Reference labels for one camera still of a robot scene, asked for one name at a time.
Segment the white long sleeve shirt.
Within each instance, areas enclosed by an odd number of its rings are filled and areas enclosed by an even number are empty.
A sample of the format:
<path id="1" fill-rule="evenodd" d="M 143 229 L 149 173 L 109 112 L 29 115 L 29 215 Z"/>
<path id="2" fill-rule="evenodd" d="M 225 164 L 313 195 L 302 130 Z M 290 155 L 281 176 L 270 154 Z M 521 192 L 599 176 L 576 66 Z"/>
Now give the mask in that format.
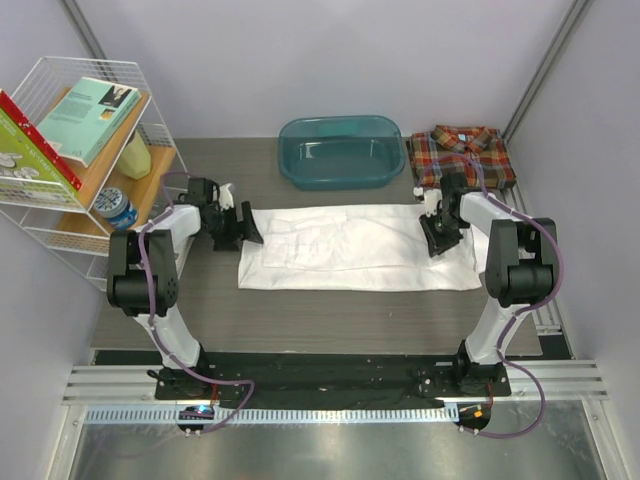
<path id="1" fill-rule="evenodd" d="M 257 210 L 263 237 L 243 245 L 246 290 L 412 292 L 475 290 L 488 237 L 472 227 L 459 245 L 430 257 L 419 204 Z"/>

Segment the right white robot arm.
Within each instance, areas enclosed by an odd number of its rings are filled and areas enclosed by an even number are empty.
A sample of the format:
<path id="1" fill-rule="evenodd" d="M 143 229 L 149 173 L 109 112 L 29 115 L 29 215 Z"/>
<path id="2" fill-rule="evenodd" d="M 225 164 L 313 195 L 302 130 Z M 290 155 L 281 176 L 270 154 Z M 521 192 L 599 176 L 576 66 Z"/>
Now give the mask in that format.
<path id="1" fill-rule="evenodd" d="M 460 246 L 471 228 L 488 237 L 484 284 L 489 300 L 436 381 L 442 392 L 460 396 L 508 396 L 503 350 L 527 314 L 548 303 L 562 280 L 556 223 L 510 209 L 470 187 L 463 173 L 444 175 L 440 188 L 423 197 L 419 222 L 431 258 Z"/>

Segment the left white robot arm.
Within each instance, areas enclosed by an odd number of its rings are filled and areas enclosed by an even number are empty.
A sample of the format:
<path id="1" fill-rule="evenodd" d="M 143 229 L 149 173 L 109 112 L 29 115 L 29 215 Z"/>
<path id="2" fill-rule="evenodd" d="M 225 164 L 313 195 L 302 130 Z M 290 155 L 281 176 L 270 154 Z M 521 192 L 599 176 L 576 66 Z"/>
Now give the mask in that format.
<path id="1" fill-rule="evenodd" d="M 161 372 L 178 375 L 179 388 L 193 399 L 205 397 L 217 381 L 178 307 L 176 248 L 202 232 L 216 251 L 264 243 L 251 204 L 236 201 L 233 184 L 190 176 L 187 190 L 157 217 L 111 234 L 107 267 L 109 304 L 146 330 L 161 353 Z"/>

